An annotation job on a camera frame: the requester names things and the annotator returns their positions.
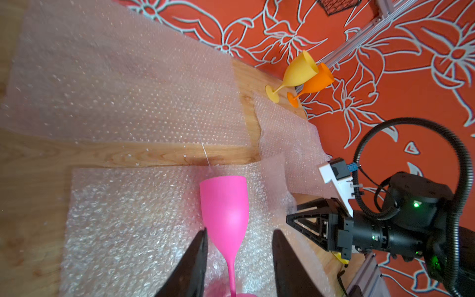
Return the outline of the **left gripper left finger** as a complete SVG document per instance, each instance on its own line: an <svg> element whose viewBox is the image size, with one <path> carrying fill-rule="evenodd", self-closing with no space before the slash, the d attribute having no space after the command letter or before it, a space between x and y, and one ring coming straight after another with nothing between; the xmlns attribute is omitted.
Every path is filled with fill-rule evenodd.
<svg viewBox="0 0 475 297"><path fill-rule="evenodd" d="M200 230L155 297L202 297L208 257L207 229Z"/></svg>

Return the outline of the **pink plastic wine glass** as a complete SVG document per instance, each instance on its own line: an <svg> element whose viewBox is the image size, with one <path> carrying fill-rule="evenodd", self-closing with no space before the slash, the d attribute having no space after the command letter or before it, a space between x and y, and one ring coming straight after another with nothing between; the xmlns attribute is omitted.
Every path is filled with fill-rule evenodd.
<svg viewBox="0 0 475 297"><path fill-rule="evenodd" d="M235 297L235 261L249 224L249 193L244 176L218 176L200 183L200 203L209 238L226 261Z"/></svg>

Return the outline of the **orange plastic wine glass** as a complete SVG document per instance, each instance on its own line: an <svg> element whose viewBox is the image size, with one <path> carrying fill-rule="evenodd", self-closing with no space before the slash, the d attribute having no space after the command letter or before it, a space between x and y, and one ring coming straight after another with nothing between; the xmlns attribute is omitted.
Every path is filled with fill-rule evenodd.
<svg viewBox="0 0 475 297"><path fill-rule="evenodd" d="M320 92L329 85L332 85L335 81L332 72L324 63L318 64L317 68L319 73L305 82L303 84L303 89L297 95L293 95L290 92L287 93L288 101L292 107L299 107L299 97L301 95Z"/></svg>

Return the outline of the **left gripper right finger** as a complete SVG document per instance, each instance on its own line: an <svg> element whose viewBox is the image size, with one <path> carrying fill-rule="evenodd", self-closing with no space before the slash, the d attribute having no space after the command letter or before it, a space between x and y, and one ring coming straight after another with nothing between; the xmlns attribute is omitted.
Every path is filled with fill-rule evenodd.
<svg viewBox="0 0 475 297"><path fill-rule="evenodd" d="M273 231L272 252L278 297L323 296L279 229Z"/></svg>

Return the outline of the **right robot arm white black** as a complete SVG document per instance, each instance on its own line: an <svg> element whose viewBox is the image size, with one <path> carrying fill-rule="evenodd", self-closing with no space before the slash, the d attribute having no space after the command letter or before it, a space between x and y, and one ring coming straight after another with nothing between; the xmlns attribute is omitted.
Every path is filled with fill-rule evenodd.
<svg viewBox="0 0 475 297"><path fill-rule="evenodd" d="M405 172L384 180L382 188L386 191L382 209L393 205L399 209L390 219L378 220L361 210L349 215L338 199L320 198L298 205L286 222L322 249L341 253L345 260L351 259L352 249L384 251L406 262L423 258L429 277L443 282L452 191L447 185Z"/></svg>

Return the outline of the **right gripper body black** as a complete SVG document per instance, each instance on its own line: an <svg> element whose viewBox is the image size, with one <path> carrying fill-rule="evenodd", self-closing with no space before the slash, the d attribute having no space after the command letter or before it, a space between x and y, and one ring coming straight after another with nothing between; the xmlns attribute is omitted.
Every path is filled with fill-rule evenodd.
<svg viewBox="0 0 475 297"><path fill-rule="evenodd" d="M363 212L347 216L336 199L324 199L322 231L326 251L341 252L350 259L352 247L385 251L412 260L424 256L424 235L405 230L389 221L372 220Z"/></svg>

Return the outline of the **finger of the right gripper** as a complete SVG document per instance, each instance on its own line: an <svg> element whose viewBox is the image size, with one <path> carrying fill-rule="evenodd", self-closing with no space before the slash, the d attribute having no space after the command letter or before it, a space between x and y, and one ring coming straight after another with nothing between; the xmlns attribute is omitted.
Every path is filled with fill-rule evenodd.
<svg viewBox="0 0 475 297"><path fill-rule="evenodd" d="M319 198L299 204L286 222L296 228L334 228L334 200Z"/></svg>
<svg viewBox="0 0 475 297"><path fill-rule="evenodd" d="M310 223L290 222L288 225L300 232L323 250L329 251L328 239L326 239L323 233L315 231L310 226Z"/></svg>

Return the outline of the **yellow plastic wine glass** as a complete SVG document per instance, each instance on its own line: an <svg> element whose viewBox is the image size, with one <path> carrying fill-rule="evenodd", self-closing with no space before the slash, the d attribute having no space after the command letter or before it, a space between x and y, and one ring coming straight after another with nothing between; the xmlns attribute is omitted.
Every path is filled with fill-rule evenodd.
<svg viewBox="0 0 475 297"><path fill-rule="evenodd" d="M284 87L295 87L304 84L318 73L319 70L314 59L304 50L288 65L281 84L276 89L272 89L271 85L266 85L265 92L273 103L279 103L279 90Z"/></svg>

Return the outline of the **bubble wrap sheet clear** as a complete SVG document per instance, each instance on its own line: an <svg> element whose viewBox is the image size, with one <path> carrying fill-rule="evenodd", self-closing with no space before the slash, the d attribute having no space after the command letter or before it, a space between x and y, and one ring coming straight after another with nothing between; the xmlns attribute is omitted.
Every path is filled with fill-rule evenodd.
<svg viewBox="0 0 475 297"><path fill-rule="evenodd" d="M259 150L262 158L280 155L291 193L336 198L337 190L324 183L319 167L330 161L321 145L317 128L266 97L254 97L254 109L261 127Z"/></svg>

